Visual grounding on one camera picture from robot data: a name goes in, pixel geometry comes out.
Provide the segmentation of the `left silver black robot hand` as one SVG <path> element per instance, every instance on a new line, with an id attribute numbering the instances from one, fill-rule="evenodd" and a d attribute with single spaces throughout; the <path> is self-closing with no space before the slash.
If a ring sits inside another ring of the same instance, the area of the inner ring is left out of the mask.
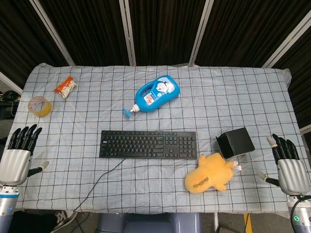
<path id="1" fill-rule="evenodd" d="M 36 168 L 30 168 L 36 142 L 42 128 L 36 124 L 15 130 L 0 161 L 0 183 L 5 186 L 19 186 L 28 177 L 43 172 L 48 161 Z"/>

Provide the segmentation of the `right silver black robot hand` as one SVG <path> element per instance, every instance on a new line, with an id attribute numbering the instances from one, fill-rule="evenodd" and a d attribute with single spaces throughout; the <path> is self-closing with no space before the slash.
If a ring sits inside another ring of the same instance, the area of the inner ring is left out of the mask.
<path id="1" fill-rule="evenodd" d="M 272 134 L 267 137 L 275 164 L 278 178 L 270 178 L 262 172 L 258 176 L 265 182 L 278 186 L 289 196 L 302 196 L 310 191 L 310 181 L 304 162 L 300 160 L 296 146 L 289 139 Z"/>

